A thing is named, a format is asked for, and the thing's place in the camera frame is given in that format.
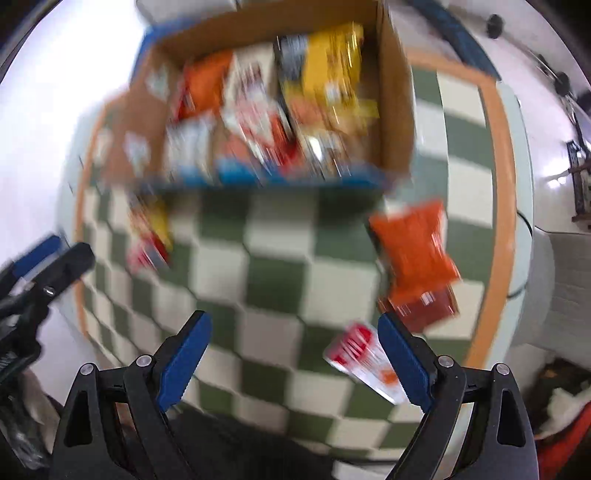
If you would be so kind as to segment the cardboard box with blue print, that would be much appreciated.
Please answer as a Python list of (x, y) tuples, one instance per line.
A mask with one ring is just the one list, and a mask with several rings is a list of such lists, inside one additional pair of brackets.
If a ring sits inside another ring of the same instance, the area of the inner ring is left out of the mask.
[[(363, 26), (356, 94), (379, 118), (362, 136), (297, 127), (280, 87), (277, 45), (284, 36), (346, 23)], [(232, 50), (212, 135), (211, 182), (173, 180), (164, 157), (186, 64)], [(109, 185), (389, 186), (411, 168), (415, 144), (407, 57), (381, 1), (276, 1), (146, 40), (116, 119), (103, 167)]]

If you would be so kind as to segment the orange cake snack packet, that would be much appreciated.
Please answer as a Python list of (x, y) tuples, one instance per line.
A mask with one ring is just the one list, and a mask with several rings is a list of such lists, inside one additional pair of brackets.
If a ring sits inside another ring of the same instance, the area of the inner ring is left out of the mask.
[(223, 103), (224, 79), (233, 59), (232, 50), (223, 50), (186, 64), (175, 107), (177, 122), (206, 113), (218, 115)]

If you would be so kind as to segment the dark red snack packet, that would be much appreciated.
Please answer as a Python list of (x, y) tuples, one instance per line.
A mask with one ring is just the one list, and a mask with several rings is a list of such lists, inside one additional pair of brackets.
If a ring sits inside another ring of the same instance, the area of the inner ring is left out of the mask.
[(422, 333), (427, 327), (459, 314), (456, 296), (450, 286), (426, 292), (405, 305), (394, 305), (388, 298), (378, 302), (381, 313), (394, 312), (411, 333)]

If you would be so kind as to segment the grey plastic chair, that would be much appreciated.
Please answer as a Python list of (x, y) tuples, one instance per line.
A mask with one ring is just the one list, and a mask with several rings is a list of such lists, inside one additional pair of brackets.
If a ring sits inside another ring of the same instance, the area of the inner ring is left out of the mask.
[(590, 236), (536, 228), (512, 344), (529, 344), (590, 368)]

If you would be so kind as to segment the yellow panda chips bag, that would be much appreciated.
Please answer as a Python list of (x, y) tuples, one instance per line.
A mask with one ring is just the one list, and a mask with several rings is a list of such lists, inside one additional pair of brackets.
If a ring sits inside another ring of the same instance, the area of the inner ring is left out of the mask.
[(127, 253), (129, 270), (137, 273), (146, 269), (158, 271), (167, 268), (172, 240), (164, 202), (131, 197), (128, 205), (132, 235)]

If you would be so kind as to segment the green checkered table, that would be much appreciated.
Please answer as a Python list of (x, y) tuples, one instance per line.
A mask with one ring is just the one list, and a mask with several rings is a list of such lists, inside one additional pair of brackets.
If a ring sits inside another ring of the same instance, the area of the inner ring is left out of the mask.
[(211, 314), (211, 346), (184, 401), (353, 459), (398, 458), (420, 420), (325, 362), (356, 321), (375, 323), (386, 284), (366, 222), (441, 199), (442, 236), (461, 278), (455, 317), (424, 330), (438, 354), (488, 368), (509, 350), (531, 251), (533, 194), (521, 107), (506, 84), (463, 79), (414, 55), (419, 130), (412, 176), (388, 196), (367, 190), (194, 191), (174, 199), (171, 261), (132, 273), (124, 192), (98, 176), (119, 101), (78, 125), (71, 156), (82, 171), (75, 233), (96, 255), (71, 322), (111, 366), (156, 350), (190, 313)]

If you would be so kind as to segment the white red spicy strip packet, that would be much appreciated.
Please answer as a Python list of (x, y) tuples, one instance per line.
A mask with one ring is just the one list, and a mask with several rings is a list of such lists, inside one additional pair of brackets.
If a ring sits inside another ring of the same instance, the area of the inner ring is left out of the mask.
[(408, 401), (374, 326), (353, 323), (325, 348), (324, 358), (332, 368), (365, 384), (390, 403)]

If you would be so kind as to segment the orange spicy snack packet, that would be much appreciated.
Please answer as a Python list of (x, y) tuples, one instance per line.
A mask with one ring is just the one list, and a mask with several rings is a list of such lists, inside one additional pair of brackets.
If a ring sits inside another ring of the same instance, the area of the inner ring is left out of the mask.
[(370, 231), (386, 253), (394, 283), (389, 294), (396, 305), (414, 302), (460, 279), (460, 272), (447, 254), (441, 237), (444, 204), (435, 199), (388, 216), (369, 219)]

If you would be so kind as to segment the yellow snack packet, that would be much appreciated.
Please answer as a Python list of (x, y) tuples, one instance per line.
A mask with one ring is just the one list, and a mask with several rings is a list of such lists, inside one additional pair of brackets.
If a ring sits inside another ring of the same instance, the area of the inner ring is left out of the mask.
[(362, 136), (379, 118), (377, 103), (356, 94), (363, 38), (363, 26), (351, 22), (279, 39), (280, 87), (297, 127)]

